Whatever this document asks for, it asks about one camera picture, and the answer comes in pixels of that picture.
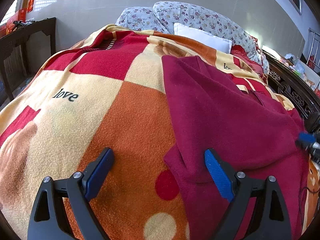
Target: plastic bag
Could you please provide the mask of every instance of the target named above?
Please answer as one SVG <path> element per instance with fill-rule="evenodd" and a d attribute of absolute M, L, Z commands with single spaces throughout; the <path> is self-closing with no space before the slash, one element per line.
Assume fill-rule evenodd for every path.
<path fill-rule="evenodd" d="M 297 63 L 293 67 L 294 67 L 295 71 L 299 74 L 299 76 L 303 77 L 304 67 L 299 60 L 297 61 Z"/>
<path fill-rule="evenodd" d="M 286 55 L 284 56 L 284 58 L 286 58 L 287 60 L 289 60 L 289 61 L 292 63 L 292 65 L 294 65 L 294 64 L 296 63 L 296 57 L 295 57 L 293 54 L 291 54 L 291 53 L 286 54 Z"/>

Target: red cloth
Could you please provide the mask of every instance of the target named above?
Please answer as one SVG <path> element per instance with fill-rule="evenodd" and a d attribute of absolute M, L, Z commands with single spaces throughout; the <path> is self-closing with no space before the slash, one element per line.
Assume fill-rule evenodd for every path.
<path fill-rule="evenodd" d="M 234 45 L 231 47 L 230 54 L 242 59 L 248 66 L 250 66 L 253 71 L 257 74 L 263 74 L 263 68 L 257 62 L 248 58 L 247 53 L 245 52 L 244 48 L 240 45 Z"/>
<path fill-rule="evenodd" d="M 297 239 L 301 234 L 298 199 L 307 181 L 308 155 L 295 146 L 298 133 L 304 130 L 296 109 L 287 112 L 279 102 L 256 91 L 244 94 L 230 76 L 198 56 L 166 55 L 162 63 L 176 138 L 164 161 L 179 185 L 190 239 L 208 240 L 228 206 L 204 164 L 204 151 L 210 147 L 235 171 L 252 178 L 277 178 L 292 236 Z M 246 214 L 239 237 L 244 236 L 250 216 Z"/>
<path fill-rule="evenodd" d="M 0 135 L 0 147 L 5 140 L 19 129 L 23 129 L 28 122 L 32 121 L 41 109 L 37 111 L 33 110 L 30 106 L 26 106 L 23 111 L 17 116 L 17 118 L 5 129 Z"/>

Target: blue object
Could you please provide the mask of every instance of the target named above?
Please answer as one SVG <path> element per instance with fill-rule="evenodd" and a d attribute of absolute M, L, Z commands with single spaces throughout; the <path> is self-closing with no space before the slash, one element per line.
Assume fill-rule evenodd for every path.
<path fill-rule="evenodd" d="M 108 151 L 105 153 L 105 155 L 102 157 L 102 159 L 94 169 L 92 175 L 87 180 L 86 192 L 84 195 L 84 198 L 87 200 L 87 202 L 98 195 L 101 186 L 113 165 L 114 159 L 115 156 L 113 154 L 113 151 L 111 149 L 108 149 Z"/>
<path fill-rule="evenodd" d="M 216 184 L 220 195 L 231 202 L 234 198 L 232 183 L 210 150 L 204 152 L 204 163 Z"/>
<path fill-rule="evenodd" d="M 300 133 L 298 140 L 309 144 L 316 142 L 316 138 L 310 133 Z"/>

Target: polka dot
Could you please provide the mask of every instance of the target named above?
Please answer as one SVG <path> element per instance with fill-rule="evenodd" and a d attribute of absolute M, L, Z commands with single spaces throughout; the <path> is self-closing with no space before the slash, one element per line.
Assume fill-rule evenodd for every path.
<path fill-rule="evenodd" d="M 176 232 L 174 218 L 167 213 L 157 213 L 145 223 L 143 236 L 145 240 L 172 240 Z"/>
<path fill-rule="evenodd" d="M 186 239 L 190 240 L 190 228 L 189 228 L 189 222 L 186 225 Z"/>
<path fill-rule="evenodd" d="M 163 200 L 173 200 L 179 193 L 178 184 L 171 171 L 162 171 L 156 180 L 156 192 Z"/>

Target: white dot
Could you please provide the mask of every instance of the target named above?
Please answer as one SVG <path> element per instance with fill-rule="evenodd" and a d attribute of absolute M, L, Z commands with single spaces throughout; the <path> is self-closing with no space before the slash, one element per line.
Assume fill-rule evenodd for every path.
<path fill-rule="evenodd" d="M 190 228 L 189 228 L 189 222 L 186 225 L 186 239 L 190 240 Z"/>
<path fill-rule="evenodd" d="M 172 240 L 176 232 L 174 218 L 167 213 L 157 213 L 145 223 L 143 236 L 145 240 Z"/>

